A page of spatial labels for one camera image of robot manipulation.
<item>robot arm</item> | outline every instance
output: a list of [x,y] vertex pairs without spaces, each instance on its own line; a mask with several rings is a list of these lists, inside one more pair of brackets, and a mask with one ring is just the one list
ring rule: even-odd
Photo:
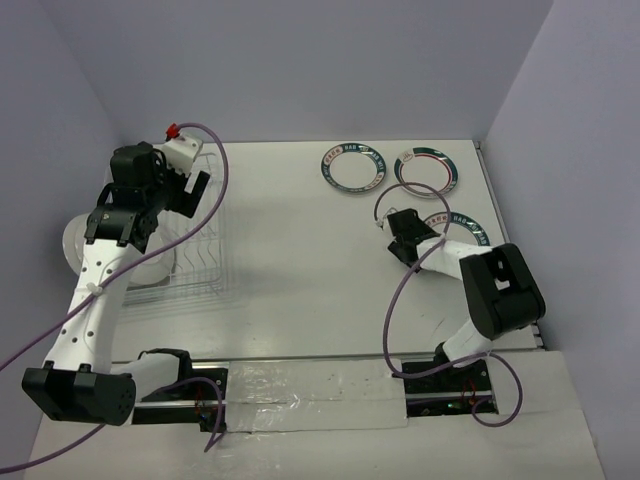
[[[413,209],[387,216],[394,236],[388,249],[408,266],[442,240]],[[524,328],[544,316],[545,303],[517,246],[481,247],[447,240],[434,250],[420,268],[461,280],[469,318],[437,348],[442,363],[485,352],[493,340]],[[462,362],[462,368],[473,361]]]
[[51,419],[122,425],[136,401],[191,376],[189,354],[181,350],[144,352],[112,368],[115,326],[133,270],[104,291],[99,285],[142,257],[161,211],[193,216],[209,175],[200,172],[192,192],[184,189],[201,149],[200,139],[178,132],[160,149],[142,142],[114,152],[113,183],[89,216],[69,310],[90,294],[96,298],[63,325],[42,368],[28,368],[22,380],[23,390]]

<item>purple cable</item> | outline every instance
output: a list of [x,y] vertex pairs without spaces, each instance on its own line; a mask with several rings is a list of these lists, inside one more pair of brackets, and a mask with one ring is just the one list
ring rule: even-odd
[[[449,231],[449,227],[451,226],[451,207],[449,206],[449,203],[439,191],[437,191],[435,188],[430,187],[429,185],[426,185],[424,183],[404,182],[404,183],[398,183],[398,184],[392,185],[391,187],[387,188],[385,191],[383,191],[380,194],[380,196],[378,197],[378,200],[376,200],[376,203],[373,207],[374,220],[376,222],[378,221],[378,207],[380,205],[380,201],[382,200],[382,197],[384,197],[387,193],[389,193],[394,188],[403,187],[407,185],[425,188],[430,192],[432,192],[433,194],[435,194],[440,199],[440,201],[442,201],[442,203],[444,204],[445,210],[447,211],[447,222],[445,223],[444,229],[443,229],[443,232],[446,235],[447,232]],[[407,272],[404,274],[404,277],[402,277],[402,280],[400,280],[400,283],[398,284],[396,291],[393,293],[393,296],[391,297],[391,302],[389,303],[389,307],[387,308],[387,314],[385,315],[384,326],[382,329],[382,351],[384,354],[384,360],[387,363],[387,366],[389,367],[389,369],[393,372],[393,374],[396,377],[408,379],[408,380],[415,380],[418,378],[425,378],[430,375],[434,375],[436,373],[447,370],[448,368],[453,367],[454,365],[467,362],[469,360],[478,360],[480,358],[487,357],[487,356],[495,358],[496,360],[500,361],[505,367],[507,367],[507,370],[509,370],[509,373],[511,373],[511,375],[513,376],[516,382],[516,387],[518,388],[518,402],[516,403],[516,408],[513,410],[513,413],[511,413],[511,415],[509,415],[508,418],[506,418],[501,422],[497,422],[497,423],[485,422],[484,420],[480,419],[476,413],[478,405],[488,401],[487,399],[483,399],[474,405],[474,407],[471,409],[471,414],[473,418],[481,425],[484,425],[486,427],[502,427],[504,425],[508,425],[509,423],[511,423],[518,416],[518,413],[520,413],[520,410],[522,408],[524,391],[522,389],[522,382],[520,381],[518,374],[513,369],[513,367],[511,367],[511,365],[509,365],[509,363],[507,363],[507,361],[501,356],[493,352],[476,353],[474,355],[468,355],[466,357],[458,358],[451,362],[444,363],[430,370],[426,370],[424,372],[417,372],[417,373],[404,373],[401,370],[398,370],[393,365],[393,362],[391,361],[391,355],[389,353],[389,327],[391,326],[391,317],[393,315],[393,310],[395,309],[395,306],[398,303],[398,299],[400,298],[400,294],[402,293],[402,290],[409,282],[409,279],[411,278],[411,276],[420,268],[420,265],[422,265],[422,262],[424,262],[427,259],[427,257],[429,257],[429,255],[435,252],[438,248],[444,245],[445,241],[446,239],[443,237],[440,241],[438,241],[435,245],[433,245],[430,249],[428,249],[420,258],[418,258],[418,260],[413,265],[411,265],[409,270],[407,270]]]
[[[193,230],[191,230],[190,232],[186,233],[182,237],[174,240],[173,242],[168,243],[167,245],[164,245],[163,247],[161,247],[161,248],[159,248],[159,249],[157,249],[157,250],[155,250],[153,252],[149,252],[146,255],[143,255],[142,257],[137,259],[135,262],[130,263],[126,267],[123,267],[123,268],[121,268],[119,270],[116,270],[113,273],[113,275],[108,277],[105,281],[103,281],[99,285],[102,288],[107,287],[113,281],[115,281],[118,278],[120,278],[120,276],[122,276],[123,274],[125,274],[129,270],[131,270],[133,268],[136,268],[138,265],[140,265],[141,263],[146,262],[150,258],[156,257],[156,256],[166,252],[167,250],[170,250],[170,249],[180,245],[181,243],[184,243],[185,241],[189,240],[196,233],[198,233],[202,229],[202,227],[204,227],[209,222],[209,220],[211,220],[211,218],[216,214],[216,212],[220,208],[220,204],[222,203],[222,200],[224,199],[224,196],[227,193],[227,187],[229,186],[229,160],[227,158],[227,152],[224,149],[224,145],[222,145],[222,141],[220,140],[218,135],[216,135],[216,133],[213,130],[211,130],[209,127],[206,127],[205,125],[202,125],[201,123],[181,123],[180,125],[177,126],[177,128],[178,129],[182,129],[182,128],[198,128],[198,129],[202,130],[203,132],[207,133],[215,141],[216,145],[220,149],[220,155],[222,157],[222,165],[223,165],[223,170],[224,170],[224,176],[223,176],[223,179],[222,179],[222,187],[220,189],[220,195],[218,196],[218,199],[216,200],[216,203],[213,205],[213,208],[211,209],[211,211],[204,217],[204,219],[200,223],[198,223],[193,228]],[[5,368],[7,368],[9,365],[11,365],[18,357],[20,357],[22,354],[24,354],[24,352],[26,352],[31,347],[33,347],[37,343],[41,342],[43,339],[45,339],[46,337],[51,335],[53,332],[55,332],[56,330],[61,328],[65,323],[67,323],[69,320],[71,320],[73,317],[75,317],[78,313],[80,313],[87,305],[89,305],[91,302],[93,302],[93,300],[95,298],[96,297],[93,294],[89,294],[89,296],[87,296],[87,298],[85,298],[82,302],[80,302],[80,304],[76,308],[74,308],[73,310],[69,311],[62,321],[56,323],[50,329],[46,330],[44,333],[42,333],[41,335],[39,335],[36,338],[34,338],[33,340],[31,340],[24,347],[22,347],[16,353],[14,353],[9,358],[7,358],[4,362],[2,362],[2,364],[0,364],[0,372],[2,372]]]
[[75,442],[67,445],[64,448],[61,448],[57,452],[53,452],[53,453],[50,453],[49,455],[45,455],[44,457],[38,458],[37,460],[33,460],[31,462],[26,462],[26,463],[21,463],[20,465],[13,465],[11,467],[0,467],[0,475],[6,475],[7,473],[19,472],[21,470],[26,470],[27,468],[35,467],[35,466],[40,465],[42,463],[48,462],[49,460],[53,460],[54,458],[59,457],[63,453],[67,453],[69,450],[73,450],[74,448],[76,448],[81,443],[86,442],[91,437],[93,437],[96,433],[98,433],[100,430],[102,430],[104,427],[105,427],[104,425],[98,425],[96,428],[91,430],[85,436],[80,437]]
[[[147,260],[149,260],[150,258],[153,258],[153,257],[155,257],[157,255],[160,255],[160,254],[166,252],[167,250],[175,248],[176,246],[180,245],[181,243],[183,243],[183,242],[187,241],[188,239],[190,239],[191,237],[193,237],[196,233],[198,233],[211,220],[211,218],[213,218],[213,216],[216,214],[216,212],[220,208],[220,205],[222,204],[222,200],[224,199],[224,196],[227,193],[227,188],[229,186],[229,159],[227,157],[227,152],[224,149],[224,145],[222,144],[222,141],[220,140],[218,135],[216,135],[216,133],[213,130],[211,130],[209,127],[207,127],[207,126],[205,126],[205,125],[203,125],[201,123],[181,123],[180,125],[177,126],[177,128],[178,129],[182,129],[182,128],[198,128],[198,129],[202,130],[203,132],[205,132],[206,134],[208,134],[213,139],[213,141],[216,143],[216,145],[218,146],[218,149],[220,150],[220,156],[222,157],[222,166],[223,166],[223,172],[224,172],[223,173],[223,179],[222,179],[222,187],[220,188],[220,194],[218,195],[218,199],[216,200],[215,204],[213,205],[213,207],[211,208],[209,213],[207,213],[207,215],[204,217],[204,219],[200,223],[198,223],[190,232],[187,232],[182,237],[174,240],[171,243],[168,243],[167,245],[159,248],[158,250],[155,250],[153,252],[147,253],[146,255],[143,255],[138,260],[136,260],[135,262],[130,263],[126,267],[123,267],[123,268],[121,268],[119,270],[116,270],[113,273],[113,275],[111,275],[109,278],[107,278],[104,282],[102,282],[99,285],[102,288],[107,287],[109,284],[111,284],[113,281],[118,279],[124,273],[128,272],[129,270],[131,270],[133,268],[136,268],[141,263],[144,263]],[[19,358],[22,354],[24,354],[31,347],[33,347],[37,343],[41,342],[43,339],[45,339],[46,337],[51,335],[53,332],[55,332],[56,330],[61,328],[65,323],[67,323],[69,320],[71,320],[73,317],[75,317],[78,313],[80,313],[85,307],[87,307],[87,305],[89,305],[91,302],[93,302],[93,300],[95,298],[96,297],[93,294],[90,294],[87,298],[85,298],[82,302],[80,302],[80,304],[76,308],[74,308],[73,310],[69,311],[62,321],[60,321],[60,322],[56,323],[55,325],[53,325],[51,328],[49,328],[44,333],[40,334],[39,336],[37,336],[36,338],[31,340],[24,347],[22,347],[16,353],[11,355],[9,358],[7,358],[4,362],[2,362],[2,364],[0,364],[0,372],[2,372],[5,368],[7,368],[9,365],[11,365],[17,358]],[[222,394],[221,394],[220,389],[218,388],[218,386],[215,384],[215,382],[212,382],[208,378],[198,378],[198,379],[194,378],[194,379],[189,379],[189,380],[190,381],[188,381],[188,382],[185,381],[184,383],[191,383],[191,381],[196,381],[196,380],[198,380],[198,381],[206,381],[207,383],[211,382],[211,384],[213,385],[214,390],[216,391],[216,395],[218,396],[218,408],[219,408],[218,412],[222,411],[221,410]],[[178,386],[178,384],[171,385],[170,387],[167,387],[167,388],[172,388],[172,387],[175,387],[175,386]],[[209,440],[209,443],[207,443],[207,445],[205,447],[205,452],[209,451],[209,449],[221,438],[221,436],[218,436],[218,438],[214,440],[215,434],[220,429],[220,421],[221,421],[220,419],[221,418],[222,418],[222,416],[220,414],[218,414],[217,417],[216,417],[216,423],[215,423],[214,428],[213,428],[213,434],[211,435],[211,439]],[[42,457],[42,458],[39,458],[38,460],[34,460],[33,462],[27,462],[27,463],[23,463],[23,464],[20,464],[20,465],[14,465],[14,466],[11,466],[11,467],[0,468],[0,475],[4,475],[4,474],[7,474],[7,473],[12,473],[12,472],[18,472],[20,470],[25,470],[27,468],[30,468],[30,467],[33,467],[33,466],[36,466],[36,465],[40,465],[40,464],[45,463],[45,462],[47,462],[49,460],[52,460],[52,459],[54,459],[56,457],[59,457],[63,453],[66,453],[69,450],[77,447],[81,443],[87,441],[93,435],[98,433],[103,427],[104,427],[104,425],[99,425],[95,429],[93,429],[92,431],[87,433],[84,437],[81,437],[78,440],[76,440],[75,442],[73,442],[71,445],[68,445],[68,446],[62,448],[62,449],[58,450],[57,452],[50,453],[49,455],[47,455],[45,457]]]

